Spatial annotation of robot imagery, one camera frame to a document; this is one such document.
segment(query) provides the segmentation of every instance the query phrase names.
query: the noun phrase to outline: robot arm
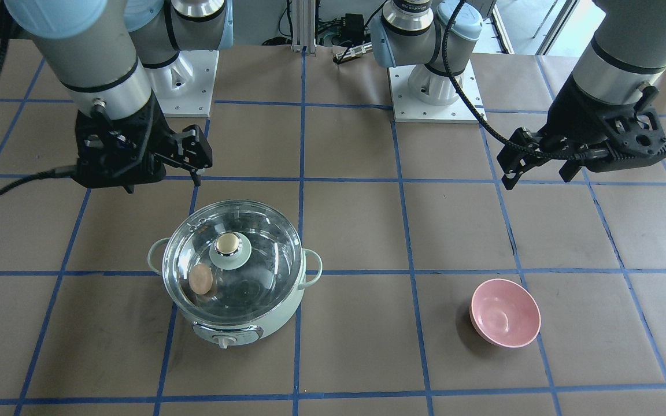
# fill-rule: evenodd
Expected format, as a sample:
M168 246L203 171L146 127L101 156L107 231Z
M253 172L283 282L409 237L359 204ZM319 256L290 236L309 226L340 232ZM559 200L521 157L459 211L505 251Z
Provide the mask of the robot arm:
M169 128L148 71L173 64L182 48L229 47L230 0L5 3L79 108L74 180L132 192L135 184L161 181L169 164L190 171L199 185L212 150L199 126Z
M652 102L666 69L666 0L629 5L596 0L606 16L577 62L538 132L517 129L510 141L546 153L585 153L567 161L566 182L582 166L593 172L642 168L666 158L666 136ZM512 189L548 159L504 147L497 160Z
M560 170L565 181L582 166L607 172L666 157L666 137L651 106L658 93L653 83L666 69L666 0L595 2L605 19L557 94L546 125L539 132L517 129L497 157L507 189L550 160L549 153L568 159ZM444 0L433 13L429 0L389 0L372 22L373 52L381 66L424 64L410 75L409 90L429 105L457 100L449 75L461 84L459 75L479 37L473 23L481 22L479 13L463 5L447 38L452 69L447 74L439 46L458 3Z

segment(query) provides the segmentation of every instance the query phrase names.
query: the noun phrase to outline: lid knob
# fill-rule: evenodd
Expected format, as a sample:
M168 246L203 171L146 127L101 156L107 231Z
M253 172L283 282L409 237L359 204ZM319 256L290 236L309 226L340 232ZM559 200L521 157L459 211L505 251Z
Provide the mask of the lid knob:
M236 255L242 245L241 238L235 232L224 232L214 241L214 250L220 255Z
M223 232L212 243L209 260L224 270L243 266L251 257L251 241L240 232Z

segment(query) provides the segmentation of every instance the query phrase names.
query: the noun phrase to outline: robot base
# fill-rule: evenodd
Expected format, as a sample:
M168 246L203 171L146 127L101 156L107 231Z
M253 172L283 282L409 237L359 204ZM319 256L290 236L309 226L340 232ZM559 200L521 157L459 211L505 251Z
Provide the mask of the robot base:
M404 123L478 123L460 99L456 100L452 105L437 106L424 103L418 97L412 95L408 89L408 77L414 68L415 65L409 65L387 69L389 72L389 87L392 94L394 121ZM487 117L484 115L482 106L477 105L481 103L481 96L479 95L479 87L476 84L471 62L467 63L462 79L462 89L486 119Z
M176 97L158 97L161 110L167 117L209 117L209 106L212 103L214 90L214 76L217 73L217 60L220 53L217 50L191 50L183 51L182 56L187 59L194 70L190 89Z

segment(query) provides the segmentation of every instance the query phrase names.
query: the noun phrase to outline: floor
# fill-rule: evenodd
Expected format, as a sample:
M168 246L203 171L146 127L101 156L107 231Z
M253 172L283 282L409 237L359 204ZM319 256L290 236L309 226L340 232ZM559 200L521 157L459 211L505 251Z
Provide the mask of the floor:
M515 53L536 54L565 2L557 1L552 8L553 3L554 0L497 1L497 8ZM547 13L548 18L541 26ZM579 58L604 17L605 13L592 0L581 0L547 54ZM539 26L541 29L534 37Z
M30 42L10 48L0 186L76 155L76 108ZM211 125L170 121L209 128L201 187L171 171L134 195L61 179L0 198L0 415L666 415L666 163L570 184L546 164L507 192L482 129L393 123L386 71L331 53L223 52ZM574 59L473 64L507 134L542 125ZM325 273L279 332L222 351L145 253L228 198L282 211ZM471 328L494 277L539 304L526 348Z

